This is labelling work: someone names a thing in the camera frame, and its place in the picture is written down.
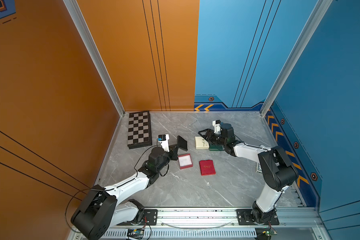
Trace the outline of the left green circuit board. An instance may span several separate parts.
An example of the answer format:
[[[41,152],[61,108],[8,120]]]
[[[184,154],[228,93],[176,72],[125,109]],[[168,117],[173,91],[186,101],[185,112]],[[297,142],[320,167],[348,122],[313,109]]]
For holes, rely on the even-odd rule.
[[[144,229],[128,229],[127,230],[127,240],[142,240],[145,236]]]

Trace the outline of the black and silver chessboard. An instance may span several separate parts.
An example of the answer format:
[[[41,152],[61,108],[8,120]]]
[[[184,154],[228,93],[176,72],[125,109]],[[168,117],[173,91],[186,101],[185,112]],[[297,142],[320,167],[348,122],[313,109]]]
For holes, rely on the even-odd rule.
[[[128,148],[136,149],[151,146],[152,144],[150,111],[129,113]]]

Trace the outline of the red jewelry box base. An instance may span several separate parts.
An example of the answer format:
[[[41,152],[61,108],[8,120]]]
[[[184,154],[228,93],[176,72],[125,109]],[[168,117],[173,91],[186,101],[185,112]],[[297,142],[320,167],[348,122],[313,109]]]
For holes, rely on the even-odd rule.
[[[178,156],[180,169],[187,169],[193,167],[193,161],[190,154]]]

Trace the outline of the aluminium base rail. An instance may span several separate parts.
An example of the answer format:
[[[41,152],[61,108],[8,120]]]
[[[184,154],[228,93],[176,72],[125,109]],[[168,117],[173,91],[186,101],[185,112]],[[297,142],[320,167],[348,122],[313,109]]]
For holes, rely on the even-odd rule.
[[[184,207],[145,208],[158,209],[156,226],[109,227],[99,240],[127,240],[128,229],[144,229],[142,240],[155,239],[251,239],[255,240],[255,229],[273,229],[277,235],[272,240],[329,240],[324,223],[313,208],[279,208],[277,216],[280,224],[265,226],[240,226],[234,207]],[[87,239],[77,228],[73,228],[70,239]]]

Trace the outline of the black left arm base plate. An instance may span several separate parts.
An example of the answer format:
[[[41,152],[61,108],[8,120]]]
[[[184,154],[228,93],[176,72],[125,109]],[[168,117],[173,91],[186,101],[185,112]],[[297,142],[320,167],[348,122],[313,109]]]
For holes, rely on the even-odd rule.
[[[158,220],[158,209],[145,209],[144,214],[140,222],[135,220],[129,222],[123,222],[118,224],[118,226],[144,226],[145,224],[152,226],[157,225]]]

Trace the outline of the green jewelry box lid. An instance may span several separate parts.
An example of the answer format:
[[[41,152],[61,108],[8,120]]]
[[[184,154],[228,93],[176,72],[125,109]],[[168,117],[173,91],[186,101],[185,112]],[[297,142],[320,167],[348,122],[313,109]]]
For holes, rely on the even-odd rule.
[[[222,145],[210,145],[209,146],[210,151],[224,151],[224,147]]]

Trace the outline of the right green circuit board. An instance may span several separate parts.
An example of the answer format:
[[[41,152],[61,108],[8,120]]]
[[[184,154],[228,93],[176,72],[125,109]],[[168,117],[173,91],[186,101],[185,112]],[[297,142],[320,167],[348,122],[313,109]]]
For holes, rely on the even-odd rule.
[[[255,240],[271,240],[272,236],[277,235],[277,231],[273,229],[255,229],[256,237]]]

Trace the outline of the silver aluminium corner post left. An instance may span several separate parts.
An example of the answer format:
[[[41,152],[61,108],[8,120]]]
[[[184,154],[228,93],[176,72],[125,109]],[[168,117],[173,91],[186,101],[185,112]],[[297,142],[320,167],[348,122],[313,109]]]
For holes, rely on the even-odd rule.
[[[84,18],[84,15],[79,7],[77,1],[63,0],[71,19],[73,20],[76,29],[101,77],[103,84],[116,108],[118,114],[123,117],[125,115],[125,109],[116,91],[114,83],[110,77],[107,67],[102,59],[102,56],[98,50],[95,40],[91,34],[88,24]]]

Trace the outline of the silver aluminium corner post right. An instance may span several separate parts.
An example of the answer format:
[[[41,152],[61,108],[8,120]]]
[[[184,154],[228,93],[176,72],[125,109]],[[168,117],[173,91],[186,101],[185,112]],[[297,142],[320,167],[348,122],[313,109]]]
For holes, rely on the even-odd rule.
[[[268,110],[271,108],[272,103],[275,101],[283,85],[287,81],[289,75],[291,74],[293,68],[298,62],[300,56],[305,50],[307,44],[315,33],[317,27],[319,26],[332,2],[333,0],[317,1],[260,110],[260,114],[262,117],[265,117]]]

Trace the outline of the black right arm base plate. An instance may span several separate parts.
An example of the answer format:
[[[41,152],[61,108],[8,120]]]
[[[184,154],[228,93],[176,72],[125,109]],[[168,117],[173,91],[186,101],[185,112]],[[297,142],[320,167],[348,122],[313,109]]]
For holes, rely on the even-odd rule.
[[[273,209],[267,213],[263,213],[258,209],[237,209],[237,219],[240,226],[265,226],[271,224],[278,226],[279,218],[276,214],[277,210]]]

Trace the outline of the silver aluminium corner post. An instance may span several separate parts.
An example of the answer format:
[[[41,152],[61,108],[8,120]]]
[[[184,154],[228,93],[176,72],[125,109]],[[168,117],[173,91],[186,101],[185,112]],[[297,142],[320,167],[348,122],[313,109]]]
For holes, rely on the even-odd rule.
[[[118,114],[123,117],[125,115],[125,109],[116,91],[114,83],[110,77],[107,67],[102,59],[102,56],[98,50],[95,40],[91,34],[88,24],[84,18],[84,15],[79,7],[77,1],[63,0],[71,19],[73,20],[76,29],[101,77],[103,84],[116,108]]]
[[[272,103],[275,101],[283,85],[287,81],[289,75],[291,74],[293,68],[298,62],[300,56],[305,50],[307,44],[315,33],[317,27],[319,26],[332,2],[333,0],[317,1],[260,110],[260,114],[262,117],[265,117],[268,110],[271,108]]]

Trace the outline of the cream booklet with flower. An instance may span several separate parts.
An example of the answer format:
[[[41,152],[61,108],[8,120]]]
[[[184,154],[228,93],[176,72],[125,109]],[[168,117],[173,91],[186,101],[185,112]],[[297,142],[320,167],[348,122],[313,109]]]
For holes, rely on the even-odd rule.
[[[195,147],[196,150],[208,150],[210,148],[210,145],[203,137],[196,136]]]

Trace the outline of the green circuit board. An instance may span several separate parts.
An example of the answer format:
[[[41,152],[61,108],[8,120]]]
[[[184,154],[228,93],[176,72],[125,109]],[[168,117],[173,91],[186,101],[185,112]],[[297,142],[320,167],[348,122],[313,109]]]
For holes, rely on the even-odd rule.
[[[256,237],[255,240],[271,240],[272,236],[277,235],[277,231],[273,229],[255,229]]]
[[[127,230],[127,240],[142,240],[145,236],[144,229],[128,229]]]

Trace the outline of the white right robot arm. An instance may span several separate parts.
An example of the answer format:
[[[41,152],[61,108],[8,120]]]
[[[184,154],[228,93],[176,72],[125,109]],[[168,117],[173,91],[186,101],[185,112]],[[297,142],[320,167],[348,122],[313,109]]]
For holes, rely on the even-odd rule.
[[[249,217],[257,225],[269,223],[276,216],[276,205],[282,194],[297,180],[298,171],[282,147],[266,148],[246,144],[237,138],[231,124],[219,120],[213,122],[213,127],[201,130],[198,134],[211,146],[221,146],[233,157],[260,164],[265,186],[253,203]]]

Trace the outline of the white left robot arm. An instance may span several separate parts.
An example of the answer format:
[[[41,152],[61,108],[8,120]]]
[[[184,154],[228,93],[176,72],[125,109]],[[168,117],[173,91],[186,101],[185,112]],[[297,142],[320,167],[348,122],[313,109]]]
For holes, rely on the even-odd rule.
[[[161,170],[170,161],[178,160],[178,145],[169,146],[169,151],[161,147],[152,148],[146,160],[131,177],[111,186],[95,185],[71,217],[71,223],[88,240],[98,240],[109,227],[124,223],[138,224],[143,219],[144,206],[138,201],[127,200],[133,194],[147,189],[160,176]]]

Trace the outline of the playing card deck box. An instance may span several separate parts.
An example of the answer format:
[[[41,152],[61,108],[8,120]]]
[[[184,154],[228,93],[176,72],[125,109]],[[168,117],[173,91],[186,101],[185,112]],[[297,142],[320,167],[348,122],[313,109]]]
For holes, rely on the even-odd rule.
[[[262,168],[261,168],[261,165],[259,163],[257,163],[257,167],[256,167],[256,172],[257,173],[262,173]]]

